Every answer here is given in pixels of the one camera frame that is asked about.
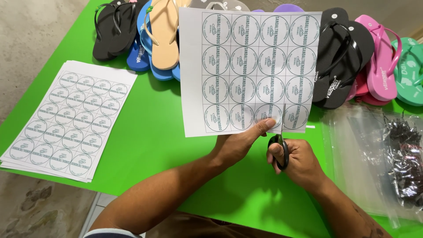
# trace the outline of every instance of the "sleeve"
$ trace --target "sleeve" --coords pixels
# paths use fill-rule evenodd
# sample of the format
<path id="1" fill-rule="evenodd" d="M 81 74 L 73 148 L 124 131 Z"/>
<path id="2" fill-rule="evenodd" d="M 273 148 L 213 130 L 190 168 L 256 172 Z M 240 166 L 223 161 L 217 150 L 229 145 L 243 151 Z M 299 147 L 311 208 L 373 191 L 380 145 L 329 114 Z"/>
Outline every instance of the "sleeve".
<path id="1" fill-rule="evenodd" d="M 142 236 L 135 235 L 127 230 L 102 228 L 88 232 L 83 238 L 142 238 Z"/>

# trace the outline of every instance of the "stack of sticker sheets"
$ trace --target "stack of sticker sheets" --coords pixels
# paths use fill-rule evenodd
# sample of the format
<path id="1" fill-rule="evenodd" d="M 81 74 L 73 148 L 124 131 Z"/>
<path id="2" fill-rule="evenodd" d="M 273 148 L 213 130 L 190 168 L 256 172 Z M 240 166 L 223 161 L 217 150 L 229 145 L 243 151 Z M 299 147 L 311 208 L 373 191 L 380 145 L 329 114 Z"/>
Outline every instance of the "stack of sticker sheets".
<path id="1" fill-rule="evenodd" d="M 67 61 L 0 167 L 91 182 L 137 75 Z"/>
<path id="2" fill-rule="evenodd" d="M 240 133 L 270 117 L 269 132 L 282 121 L 284 132 L 305 132 L 321 12 L 180 8 L 179 16 L 185 136 Z"/>

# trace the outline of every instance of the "scissors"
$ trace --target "scissors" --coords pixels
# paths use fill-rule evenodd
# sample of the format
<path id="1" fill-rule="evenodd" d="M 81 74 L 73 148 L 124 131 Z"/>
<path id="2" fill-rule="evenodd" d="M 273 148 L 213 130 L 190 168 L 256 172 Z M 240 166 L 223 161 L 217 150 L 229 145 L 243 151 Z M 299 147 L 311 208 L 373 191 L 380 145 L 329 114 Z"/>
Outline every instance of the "scissors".
<path id="1" fill-rule="evenodd" d="M 273 156 L 273 160 L 276 160 L 276 165 L 280 170 L 285 170 L 286 167 L 288 167 L 288 162 L 289 162 L 289 151 L 288 151 L 288 145 L 286 144 L 286 142 L 283 140 L 282 137 L 282 131 L 283 131 L 283 126 L 284 126 L 284 122 L 285 122 L 285 107 L 286 104 L 283 104 L 283 112 L 282 112 L 282 128 L 280 130 L 280 134 L 276 134 L 274 136 L 272 136 L 269 140 L 269 143 L 267 144 L 267 148 L 270 147 L 271 144 L 273 143 L 279 143 L 282 148 L 283 148 L 283 156 L 284 156 L 284 163 L 283 166 L 280 165 L 280 163 L 278 162 L 278 160 Z"/>

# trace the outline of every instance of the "forearm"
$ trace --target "forearm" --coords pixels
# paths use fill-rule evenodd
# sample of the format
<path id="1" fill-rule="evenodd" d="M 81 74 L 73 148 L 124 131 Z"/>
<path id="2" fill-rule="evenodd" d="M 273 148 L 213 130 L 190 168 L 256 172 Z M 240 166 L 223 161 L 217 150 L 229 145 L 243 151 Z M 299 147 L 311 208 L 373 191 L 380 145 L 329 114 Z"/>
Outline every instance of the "forearm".
<path id="1" fill-rule="evenodd" d="M 227 168 L 216 161 L 208 155 L 139 182 L 111 202 L 90 230 L 110 227 L 144 233 Z"/>
<path id="2" fill-rule="evenodd" d="M 392 238 L 372 217 L 349 199 L 329 178 L 314 198 L 339 238 Z"/>

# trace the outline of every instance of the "concrete floor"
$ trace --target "concrete floor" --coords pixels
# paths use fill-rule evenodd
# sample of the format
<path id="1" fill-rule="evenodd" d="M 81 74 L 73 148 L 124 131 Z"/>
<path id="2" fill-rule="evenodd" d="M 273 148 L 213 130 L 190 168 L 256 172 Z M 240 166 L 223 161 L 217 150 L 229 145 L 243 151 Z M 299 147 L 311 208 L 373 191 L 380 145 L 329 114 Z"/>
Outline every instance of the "concrete floor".
<path id="1" fill-rule="evenodd" d="M 242 1 L 250 10 L 265 11 L 273 11 L 282 3 L 297 4 L 306 11 L 339 6 L 347 10 L 351 20 L 362 14 L 370 15 L 401 37 L 423 25 L 421 0 Z M 0 1 L 0 125 L 87 2 Z M 77 237 L 94 194 L 0 171 L 0 238 Z"/>

